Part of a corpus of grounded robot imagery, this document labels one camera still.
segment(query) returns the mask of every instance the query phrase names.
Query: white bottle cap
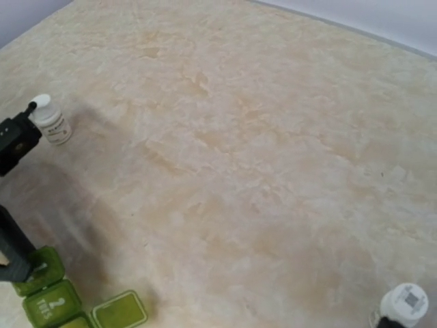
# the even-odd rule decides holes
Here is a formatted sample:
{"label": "white bottle cap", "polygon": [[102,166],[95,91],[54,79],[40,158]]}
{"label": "white bottle cap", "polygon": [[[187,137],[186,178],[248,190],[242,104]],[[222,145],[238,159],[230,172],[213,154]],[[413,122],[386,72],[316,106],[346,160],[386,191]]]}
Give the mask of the white bottle cap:
{"label": "white bottle cap", "polygon": [[428,297],[416,284],[400,284],[385,294],[380,313],[407,328],[413,328],[428,311]]}
{"label": "white bottle cap", "polygon": [[31,114],[32,120],[38,126],[46,126],[57,112],[56,108],[51,105],[51,97],[48,94],[40,94],[32,99],[32,102],[36,104]]}

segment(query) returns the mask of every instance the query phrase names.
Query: white cylinder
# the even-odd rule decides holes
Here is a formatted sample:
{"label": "white cylinder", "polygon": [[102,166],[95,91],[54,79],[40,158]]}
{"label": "white cylinder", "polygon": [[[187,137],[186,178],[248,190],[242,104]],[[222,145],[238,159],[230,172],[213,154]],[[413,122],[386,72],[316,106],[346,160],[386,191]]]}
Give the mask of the white cylinder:
{"label": "white cylinder", "polygon": [[428,311],[428,297],[416,284],[400,284],[381,300],[380,315],[413,328]]}
{"label": "white cylinder", "polygon": [[36,108],[30,115],[32,122],[51,144],[60,145],[69,140],[72,134],[71,126],[62,112],[51,102],[48,94],[40,94],[33,100]]}

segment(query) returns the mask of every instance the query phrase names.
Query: qr code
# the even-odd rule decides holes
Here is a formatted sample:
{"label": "qr code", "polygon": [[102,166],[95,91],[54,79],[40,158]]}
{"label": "qr code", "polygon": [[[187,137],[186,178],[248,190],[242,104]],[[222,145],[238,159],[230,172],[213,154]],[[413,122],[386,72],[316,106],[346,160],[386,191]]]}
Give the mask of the qr code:
{"label": "qr code", "polygon": [[416,297],[416,295],[412,294],[411,292],[409,292],[408,296],[405,298],[405,303],[407,303],[412,308],[416,306],[418,301],[419,299]]}

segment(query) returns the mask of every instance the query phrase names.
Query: beige marble tabletop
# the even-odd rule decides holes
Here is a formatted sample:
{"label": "beige marble tabletop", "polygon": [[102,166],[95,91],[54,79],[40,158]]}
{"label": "beige marble tabletop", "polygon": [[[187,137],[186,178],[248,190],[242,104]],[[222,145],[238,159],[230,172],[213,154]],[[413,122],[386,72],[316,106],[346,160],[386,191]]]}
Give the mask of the beige marble tabletop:
{"label": "beige marble tabletop", "polygon": [[365,328],[416,282],[437,326],[436,62],[246,1],[76,0],[0,50],[0,84],[1,119],[50,93],[74,127],[0,202],[87,307],[135,289],[151,328]]}

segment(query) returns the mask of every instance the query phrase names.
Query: green plastic box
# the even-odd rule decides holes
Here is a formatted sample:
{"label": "green plastic box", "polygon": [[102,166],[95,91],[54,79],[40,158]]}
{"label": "green plastic box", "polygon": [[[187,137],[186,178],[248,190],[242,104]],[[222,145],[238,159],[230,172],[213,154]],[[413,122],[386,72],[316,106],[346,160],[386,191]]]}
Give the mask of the green plastic box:
{"label": "green plastic box", "polygon": [[89,323],[86,314],[81,313],[73,320],[64,323],[62,326],[59,326],[59,328],[93,328],[93,326],[91,325],[91,323]]}
{"label": "green plastic box", "polygon": [[133,290],[96,306],[91,317],[97,328],[134,328],[147,321],[144,306]]}
{"label": "green plastic box", "polygon": [[81,300],[72,283],[63,280],[23,301],[27,318],[35,328],[58,327],[81,313]]}
{"label": "green plastic box", "polygon": [[16,293],[26,297],[64,278],[66,273],[61,258],[52,247],[43,247],[29,255],[33,272],[27,282],[13,284]]}

